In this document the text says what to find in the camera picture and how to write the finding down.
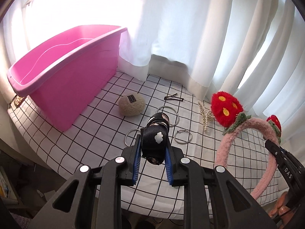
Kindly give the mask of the person's right hand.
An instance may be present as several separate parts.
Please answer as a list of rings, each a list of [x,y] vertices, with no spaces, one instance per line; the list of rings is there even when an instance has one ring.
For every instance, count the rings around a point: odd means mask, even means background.
[[[279,228],[283,229],[286,224],[292,219],[295,214],[295,210],[291,210],[287,206],[285,206],[284,202],[287,200],[288,192],[285,191],[281,194],[278,198],[276,204],[274,205],[273,209],[268,213],[268,215],[272,218],[276,215],[281,217],[282,223],[280,224]]]

